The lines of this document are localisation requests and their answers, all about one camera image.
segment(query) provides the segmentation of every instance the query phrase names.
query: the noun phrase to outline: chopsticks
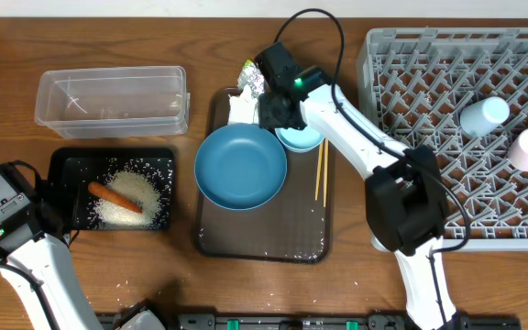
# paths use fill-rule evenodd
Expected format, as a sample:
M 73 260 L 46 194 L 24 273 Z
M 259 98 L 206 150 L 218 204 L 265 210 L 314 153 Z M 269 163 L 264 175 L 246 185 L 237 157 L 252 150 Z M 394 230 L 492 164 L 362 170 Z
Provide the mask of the chopsticks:
M 321 180 L 321 160 L 324 159 L 324 175 L 323 175 L 323 207 L 327 205 L 327 162 L 329 159 L 329 141 L 324 140 L 319 145 L 319 158 L 317 160 L 317 181 L 315 182 L 315 201 L 319 198 L 319 181 Z

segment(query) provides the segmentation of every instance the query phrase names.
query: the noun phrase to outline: brown tray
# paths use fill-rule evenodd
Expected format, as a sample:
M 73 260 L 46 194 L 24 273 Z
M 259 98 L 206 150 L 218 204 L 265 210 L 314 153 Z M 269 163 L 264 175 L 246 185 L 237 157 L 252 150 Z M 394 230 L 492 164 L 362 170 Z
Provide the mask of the brown tray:
M 227 125 L 229 96 L 224 89 L 211 100 L 207 136 Z M 319 149 L 299 154 L 286 150 L 288 173 L 279 193 L 252 210 L 227 210 L 199 192 L 193 240 L 209 257 L 229 257 L 314 264 L 329 252 L 335 154 L 328 160 L 327 206 L 323 207 L 323 175 L 316 201 Z

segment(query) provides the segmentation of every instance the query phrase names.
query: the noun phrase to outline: wooden chopstick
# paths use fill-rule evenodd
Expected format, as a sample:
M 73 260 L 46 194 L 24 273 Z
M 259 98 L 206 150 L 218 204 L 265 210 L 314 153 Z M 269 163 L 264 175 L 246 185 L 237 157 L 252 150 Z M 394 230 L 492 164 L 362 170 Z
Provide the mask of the wooden chopstick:
M 325 169 L 323 179 L 323 207 L 327 204 L 327 159 L 329 159 L 329 140 L 325 139 Z
M 317 181 L 315 182 L 315 201 L 319 197 L 319 181 L 321 180 L 321 159 L 323 158 L 323 142 L 319 145 L 319 159 L 317 160 Z

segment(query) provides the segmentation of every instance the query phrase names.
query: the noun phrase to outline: tray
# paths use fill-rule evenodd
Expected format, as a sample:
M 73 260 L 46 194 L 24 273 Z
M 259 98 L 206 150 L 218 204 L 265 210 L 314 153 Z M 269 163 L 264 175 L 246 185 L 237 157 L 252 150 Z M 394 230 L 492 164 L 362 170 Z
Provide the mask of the tray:
M 93 211 L 98 198 L 88 193 L 89 182 L 106 183 L 107 174 L 125 166 L 147 176 L 161 192 L 161 209 L 150 226 L 107 227 Z M 156 230 L 169 226 L 174 174 L 174 155 L 168 148 L 60 148 L 50 160 L 49 184 L 68 196 L 64 209 L 71 215 L 71 229 Z
M 239 90 L 225 89 L 212 99 L 207 135 L 227 124 L 229 95 L 239 95 Z M 317 157 L 317 148 L 303 154 L 287 150 L 289 170 L 284 185 L 272 200 L 253 210 L 226 210 L 199 193 L 195 246 L 210 257 L 321 261 L 330 245 L 335 156 L 330 149 L 326 208 L 322 191 L 319 200 L 314 199 Z
M 360 109 L 411 148 L 427 145 L 473 218 L 466 250 L 528 250 L 528 173 L 506 160 L 528 127 L 528 28 L 389 28 L 368 33 L 357 59 Z M 511 115 L 471 138 L 458 115 L 496 95 Z M 446 245 L 465 235 L 454 205 Z

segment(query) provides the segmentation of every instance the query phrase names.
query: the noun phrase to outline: light blue bowl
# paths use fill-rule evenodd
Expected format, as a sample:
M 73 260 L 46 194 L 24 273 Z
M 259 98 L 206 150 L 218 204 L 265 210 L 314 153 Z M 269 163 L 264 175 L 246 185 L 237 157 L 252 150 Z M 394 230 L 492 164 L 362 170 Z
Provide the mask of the light blue bowl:
M 309 126 L 301 131 L 292 128 L 276 128 L 274 131 L 286 149 L 299 153 L 315 149 L 325 138 L 321 133 Z
M 256 125 L 223 126 L 205 139 L 194 161 L 199 189 L 229 210 L 265 204 L 281 189 L 287 173 L 279 140 Z

